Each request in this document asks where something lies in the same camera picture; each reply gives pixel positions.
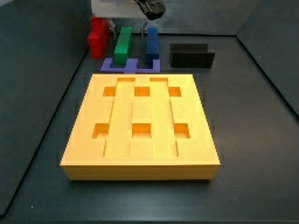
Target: square hole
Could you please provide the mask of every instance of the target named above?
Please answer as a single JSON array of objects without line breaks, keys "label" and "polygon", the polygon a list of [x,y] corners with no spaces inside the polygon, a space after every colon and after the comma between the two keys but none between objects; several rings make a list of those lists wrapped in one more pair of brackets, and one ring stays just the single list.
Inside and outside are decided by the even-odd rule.
[{"label": "square hole", "polygon": [[150,87],[136,87],[135,96],[150,96]]},{"label": "square hole", "polygon": [[182,97],[182,90],[179,87],[168,87],[170,96]]},{"label": "square hole", "polygon": [[132,123],[132,138],[151,138],[151,123]]},{"label": "square hole", "polygon": [[174,134],[176,138],[191,138],[191,133],[187,123],[175,123],[174,124]]},{"label": "square hole", "polygon": [[103,96],[116,96],[116,87],[106,87]]},{"label": "square hole", "polygon": [[108,123],[96,123],[92,138],[107,138],[107,137],[108,137]]}]

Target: purple block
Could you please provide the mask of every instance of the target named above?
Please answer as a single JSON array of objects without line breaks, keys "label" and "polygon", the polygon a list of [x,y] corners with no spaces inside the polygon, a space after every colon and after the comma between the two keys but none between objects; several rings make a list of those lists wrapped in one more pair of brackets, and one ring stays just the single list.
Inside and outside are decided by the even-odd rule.
[{"label": "purple block", "polygon": [[111,67],[112,58],[106,58],[100,72],[108,72],[108,73],[124,73],[124,74],[159,74],[162,72],[160,68],[160,60],[154,59],[154,68],[152,69],[143,69],[136,68],[138,65],[138,59],[128,59],[126,61],[126,67],[124,68],[112,68]]},{"label": "purple block", "polygon": [[159,74],[162,72],[160,60],[154,59],[154,68],[152,69],[136,69],[136,72],[140,74]]},{"label": "purple block", "polygon": [[135,74],[136,73],[136,64],[138,64],[138,59],[128,59],[126,61],[124,74]]},{"label": "purple block", "polygon": [[106,58],[100,72],[110,72],[110,73],[123,73],[126,71],[124,68],[111,68],[112,58]]}]

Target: peg board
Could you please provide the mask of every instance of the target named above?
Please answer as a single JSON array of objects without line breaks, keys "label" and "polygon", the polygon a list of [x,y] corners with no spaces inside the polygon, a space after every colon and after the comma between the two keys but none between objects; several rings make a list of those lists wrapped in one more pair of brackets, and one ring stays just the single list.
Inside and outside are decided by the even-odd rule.
[{"label": "peg board", "polygon": [[72,180],[211,179],[220,166],[191,74],[94,74],[60,166]]}]

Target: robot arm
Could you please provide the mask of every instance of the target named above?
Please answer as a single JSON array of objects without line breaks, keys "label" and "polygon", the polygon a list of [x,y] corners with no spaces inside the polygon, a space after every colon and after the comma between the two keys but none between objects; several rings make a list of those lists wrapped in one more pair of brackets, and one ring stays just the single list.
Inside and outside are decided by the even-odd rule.
[{"label": "robot arm", "polygon": [[166,11],[163,0],[91,0],[91,9],[94,15],[100,18],[148,18],[148,20],[160,18]]},{"label": "robot arm", "polygon": [[160,18],[166,12],[163,0],[135,0],[150,20]]}]

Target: gray table surface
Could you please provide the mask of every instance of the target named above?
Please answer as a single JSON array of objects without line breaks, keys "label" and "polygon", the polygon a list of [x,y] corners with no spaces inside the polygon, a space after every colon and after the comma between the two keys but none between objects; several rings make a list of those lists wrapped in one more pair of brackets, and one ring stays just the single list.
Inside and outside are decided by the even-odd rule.
[{"label": "gray table surface", "polygon": [[[171,43],[208,43],[211,69],[172,70]],[[115,41],[106,52],[111,57]],[[76,181],[59,163],[102,60],[87,55],[4,221],[298,221],[299,126],[237,38],[162,36],[164,73],[192,73],[219,152],[212,181]],[[134,36],[132,58],[146,42]]]}]

